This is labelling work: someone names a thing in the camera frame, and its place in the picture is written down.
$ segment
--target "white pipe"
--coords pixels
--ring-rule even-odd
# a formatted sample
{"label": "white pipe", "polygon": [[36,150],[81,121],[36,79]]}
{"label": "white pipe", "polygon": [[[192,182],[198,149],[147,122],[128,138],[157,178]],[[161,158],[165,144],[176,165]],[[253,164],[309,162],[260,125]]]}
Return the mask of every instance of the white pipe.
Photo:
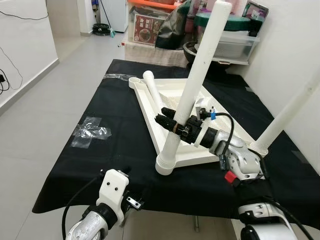
{"label": "white pipe", "polygon": [[286,125],[296,116],[305,105],[310,96],[316,91],[320,83],[320,68],[312,79],[290,100],[284,109],[275,117],[261,136],[251,143],[250,148],[261,155],[268,154],[268,148],[278,135],[285,129]]}
{"label": "white pipe", "polygon": [[164,107],[164,103],[162,102],[159,91],[155,84],[155,76],[152,71],[145,71],[143,73],[143,82],[147,85],[153,101],[158,108],[158,112],[161,113],[161,109]]}
{"label": "white pipe", "polygon": [[[184,87],[174,119],[182,125],[190,117],[196,98],[205,80],[220,37],[227,23],[232,5],[218,0],[215,2],[201,44],[195,56],[188,80]],[[162,175],[172,173],[176,165],[176,152],[180,137],[169,132],[163,150],[156,158],[155,169]]]}

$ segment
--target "baseboard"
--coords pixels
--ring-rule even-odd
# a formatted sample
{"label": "baseboard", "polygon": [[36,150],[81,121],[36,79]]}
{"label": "baseboard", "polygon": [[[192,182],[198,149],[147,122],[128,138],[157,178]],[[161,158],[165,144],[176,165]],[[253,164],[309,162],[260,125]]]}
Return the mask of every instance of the baseboard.
{"label": "baseboard", "polygon": [[80,32],[80,36],[83,37],[90,37],[92,35],[92,30],[90,32]]}
{"label": "baseboard", "polygon": [[8,99],[2,106],[0,106],[0,116],[5,113],[16,101],[18,101],[28,90],[36,85],[41,79],[43,79],[52,69],[54,69],[60,63],[57,58],[51,64],[49,64],[42,72],[36,75],[29,81],[27,85],[20,88],[10,99]]}

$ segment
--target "black cloth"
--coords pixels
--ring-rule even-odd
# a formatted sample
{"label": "black cloth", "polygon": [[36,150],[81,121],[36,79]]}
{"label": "black cloth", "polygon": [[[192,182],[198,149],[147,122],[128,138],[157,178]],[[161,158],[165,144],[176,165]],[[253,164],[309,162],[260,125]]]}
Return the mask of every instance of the black cloth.
{"label": "black cloth", "polygon": [[[155,78],[186,78],[189,70],[114,60],[107,73],[135,75],[151,70]],[[245,89],[238,75],[208,73],[204,87],[254,138],[273,120],[259,98]],[[71,136],[48,175],[33,207],[44,213],[64,207],[69,199],[101,169],[131,167],[128,189],[144,193],[144,209],[186,215],[237,218],[237,200],[218,163],[176,168],[169,176],[155,170],[156,151],[134,90],[128,82],[103,79],[79,123],[102,118],[100,127],[111,129],[107,140],[93,139],[89,148],[71,147]],[[266,166],[276,198],[303,224],[319,228],[320,177],[293,153],[299,151],[282,132],[269,148]],[[74,205],[95,204],[101,182],[76,198]]]}

